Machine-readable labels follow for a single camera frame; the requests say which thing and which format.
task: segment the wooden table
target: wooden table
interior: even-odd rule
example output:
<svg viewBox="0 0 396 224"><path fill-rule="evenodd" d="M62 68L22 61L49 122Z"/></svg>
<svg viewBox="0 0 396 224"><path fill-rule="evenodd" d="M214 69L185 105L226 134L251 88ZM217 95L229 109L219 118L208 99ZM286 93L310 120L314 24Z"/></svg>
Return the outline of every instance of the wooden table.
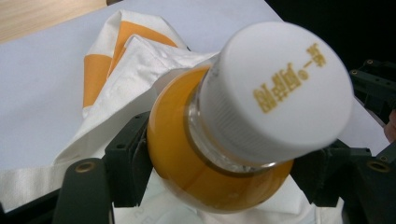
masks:
<svg viewBox="0 0 396 224"><path fill-rule="evenodd" d="M0 44L106 6L106 0L0 0Z"/></svg>

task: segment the plastic bottle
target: plastic bottle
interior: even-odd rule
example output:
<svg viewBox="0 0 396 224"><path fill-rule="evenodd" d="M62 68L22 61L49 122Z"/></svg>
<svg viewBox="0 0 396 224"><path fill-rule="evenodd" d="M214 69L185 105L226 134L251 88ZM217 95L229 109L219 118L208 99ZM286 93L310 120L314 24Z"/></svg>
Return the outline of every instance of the plastic bottle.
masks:
<svg viewBox="0 0 396 224"><path fill-rule="evenodd" d="M333 142L353 93L340 59L317 36L285 22L234 35L210 67L163 90L148 121L148 151L179 199L214 213L271 197L292 160Z"/></svg>

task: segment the orange juice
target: orange juice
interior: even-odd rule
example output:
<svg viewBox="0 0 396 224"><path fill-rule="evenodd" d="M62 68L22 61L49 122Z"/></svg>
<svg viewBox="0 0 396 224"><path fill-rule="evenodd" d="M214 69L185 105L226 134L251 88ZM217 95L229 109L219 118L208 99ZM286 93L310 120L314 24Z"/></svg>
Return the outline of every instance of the orange juice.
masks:
<svg viewBox="0 0 396 224"><path fill-rule="evenodd" d="M271 197L292 161L247 173L219 168L193 143L187 124L191 97L208 67L173 80L160 94L148 122L148 151L159 176L179 199L199 209L231 213Z"/></svg>

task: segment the bottle label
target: bottle label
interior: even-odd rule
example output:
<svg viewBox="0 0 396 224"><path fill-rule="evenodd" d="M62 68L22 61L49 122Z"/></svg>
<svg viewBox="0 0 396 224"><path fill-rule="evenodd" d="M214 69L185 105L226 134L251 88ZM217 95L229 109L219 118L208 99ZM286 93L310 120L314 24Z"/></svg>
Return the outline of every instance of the bottle label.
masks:
<svg viewBox="0 0 396 224"><path fill-rule="evenodd" d="M272 75L271 88L266 83L262 83L258 89L253 90L253 96L264 114L275 109L278 104L288 98L289 94L309 79L307 70L310 66L315 64L317 67L323 67L326 64L326 58L321 54L317 43L311 45L306 52L310 55L310 60L304 64L303 68L295 69L293 63L290 62L286 69L280 69Z"/></svg>

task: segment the white bottle cap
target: white bottle cap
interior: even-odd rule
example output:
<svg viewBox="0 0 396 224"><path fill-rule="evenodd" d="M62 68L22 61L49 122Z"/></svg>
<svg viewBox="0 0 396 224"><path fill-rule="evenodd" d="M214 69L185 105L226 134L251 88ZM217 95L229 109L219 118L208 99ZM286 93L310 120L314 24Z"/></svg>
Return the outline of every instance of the white bottle cap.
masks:
<svg viewBox="0 0 396 224"><path fill-rule="evenodd" d="M199 109L231 159L291 160L332 143L352 111L349 75L316 35L285 22L238 32L206 74Z"/></svg>

